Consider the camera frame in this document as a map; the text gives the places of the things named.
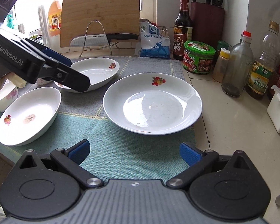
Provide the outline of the left gloved hand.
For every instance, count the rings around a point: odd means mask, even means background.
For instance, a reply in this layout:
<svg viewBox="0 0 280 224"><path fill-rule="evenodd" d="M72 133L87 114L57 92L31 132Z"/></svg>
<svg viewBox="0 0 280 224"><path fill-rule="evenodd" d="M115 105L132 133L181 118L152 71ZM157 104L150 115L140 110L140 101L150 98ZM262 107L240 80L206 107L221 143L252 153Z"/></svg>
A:
<svg viewBox="0 0 280 224"><path fill-rule="evenodd" d="M10 72L0 78L0 91L4 87L7 80L11 81L18 88L23 88L27 83L24 79L19 77L17 74Z"/></svg>

